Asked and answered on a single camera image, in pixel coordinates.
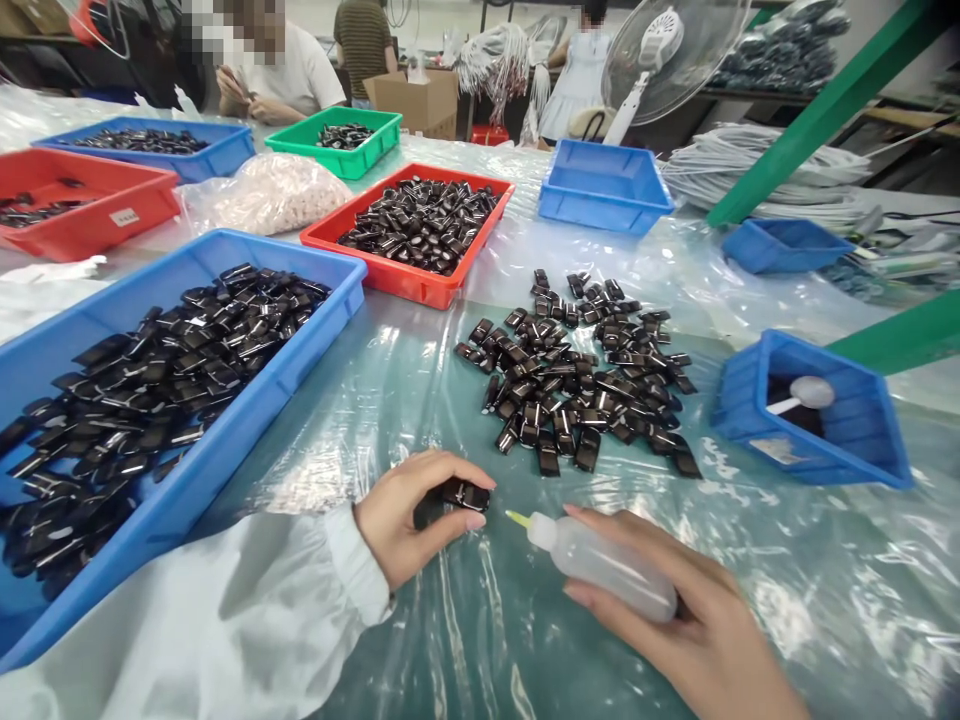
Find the hand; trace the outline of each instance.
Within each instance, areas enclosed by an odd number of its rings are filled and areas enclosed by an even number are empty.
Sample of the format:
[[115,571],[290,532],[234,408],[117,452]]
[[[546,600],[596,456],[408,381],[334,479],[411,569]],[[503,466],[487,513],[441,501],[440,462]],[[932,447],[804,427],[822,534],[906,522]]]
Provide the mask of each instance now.
[[250,116],[264,125],[292,125],[306,115],[273,98],[256,97],[250,103]]
[[570,580],[564,592],[663,673],[700,720],[809,720],[726,568],[625,510],[607,516],[565,509],[607,539],[636,548],[673,582],[683,605],[664,625],[587,583]]
[[425,530],[413,526],[413,510],[433,488],[456,475],[478,487],[493,490],[497,484],[483,470],[463,458],[440,450],[411,455],[373,486],[353,509],[357,528],[396,590],[420,572],[458,537],[482,528],[487,519],[463,508],[446,513]]
[[220,87],[220,94],[236,105],[249,105],[247,91],[237,80],[236,76],[226,65],[217,68],[217,85]]

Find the striped shirt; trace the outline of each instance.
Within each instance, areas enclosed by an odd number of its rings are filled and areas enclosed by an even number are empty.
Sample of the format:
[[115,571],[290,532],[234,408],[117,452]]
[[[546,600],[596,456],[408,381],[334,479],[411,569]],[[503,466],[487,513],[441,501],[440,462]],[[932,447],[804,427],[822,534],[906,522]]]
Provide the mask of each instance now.
[[377,0],[346,0],[337,8],[333,37],[343,48],[353,96],[367,98],[363,81],[387,72],[384,48],[392,45],[390,26]]

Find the glue squeeze bottle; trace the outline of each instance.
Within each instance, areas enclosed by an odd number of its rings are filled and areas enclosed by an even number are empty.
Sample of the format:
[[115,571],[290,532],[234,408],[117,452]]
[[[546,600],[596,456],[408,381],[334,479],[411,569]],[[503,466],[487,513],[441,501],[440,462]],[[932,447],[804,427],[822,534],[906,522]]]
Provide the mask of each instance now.
[[618,545],[568,516],[559,520],[540,513],[507,517],[527,529],[527,539],[546,550],[557,569],[616,595],[639,615],[665,623],[677,613],[673,583],[631,548]]

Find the green plastic tray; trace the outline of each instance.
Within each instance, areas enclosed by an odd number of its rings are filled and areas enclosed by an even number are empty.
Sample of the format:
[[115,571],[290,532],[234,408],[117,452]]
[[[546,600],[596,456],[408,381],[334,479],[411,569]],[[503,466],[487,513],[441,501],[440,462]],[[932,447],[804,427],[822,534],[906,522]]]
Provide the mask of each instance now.
[[[317,162],[344,180],[359,180],[400,142],[399,113],[357,110],[348,107],[327,108],[268,137],[264,142],[276,152],[289,152],[316,158]],[[317,147],[318,134],[325,125],[359,123],[375,132],[354,150]]]

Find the cardboard box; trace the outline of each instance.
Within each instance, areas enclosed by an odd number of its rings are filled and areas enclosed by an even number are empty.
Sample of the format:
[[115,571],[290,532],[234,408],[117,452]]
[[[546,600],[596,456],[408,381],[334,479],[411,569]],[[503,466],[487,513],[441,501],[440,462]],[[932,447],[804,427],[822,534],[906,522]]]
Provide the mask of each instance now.
[[11,0],[0,0],[0,37],[36,35],[30,19]]
[[415,85],[402,72],[363,81],[375,110],[403,115],[400,127],[438,140],[457,139],[460,78],[450,70],[426,70],[430,82]]
[[11,0],[43,35],[69,35],[70,18],[57,0]]

